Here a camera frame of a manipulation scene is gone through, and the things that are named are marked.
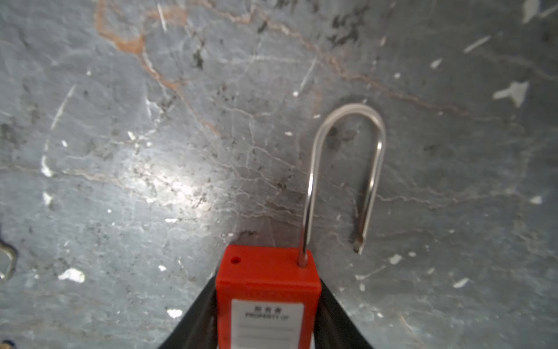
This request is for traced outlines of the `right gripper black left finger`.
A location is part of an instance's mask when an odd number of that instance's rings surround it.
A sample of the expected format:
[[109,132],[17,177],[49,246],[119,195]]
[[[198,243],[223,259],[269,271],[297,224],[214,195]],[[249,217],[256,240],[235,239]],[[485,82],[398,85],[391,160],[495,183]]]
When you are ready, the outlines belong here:
[[213,276],[159,348],[218,348],[217,313],[216,276]]

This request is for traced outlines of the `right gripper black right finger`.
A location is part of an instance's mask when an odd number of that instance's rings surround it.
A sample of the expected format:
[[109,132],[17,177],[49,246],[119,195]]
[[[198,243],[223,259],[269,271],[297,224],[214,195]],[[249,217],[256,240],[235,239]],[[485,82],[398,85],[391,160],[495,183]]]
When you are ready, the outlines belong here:
[[321,287],[313,330],[315,348],[373,349],[323,280]]

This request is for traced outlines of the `red padlock long shackle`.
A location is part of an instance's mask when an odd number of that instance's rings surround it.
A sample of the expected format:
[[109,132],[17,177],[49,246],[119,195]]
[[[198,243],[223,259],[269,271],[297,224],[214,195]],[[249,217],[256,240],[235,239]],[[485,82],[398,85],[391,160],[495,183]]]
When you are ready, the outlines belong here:
[[353,249],[366,243],[373,203],[386,148],[386,128],[379,113],[363,103],[331,112],[312,144],[309,182],[298,248],[230,245],[216,276],[219,348],[309,348],[321,296],[321,278],[308,250],[312,233],[318,171],[325,139],[335,123],[350,115],[368,119],[376,128],[369,183],[358,216]]

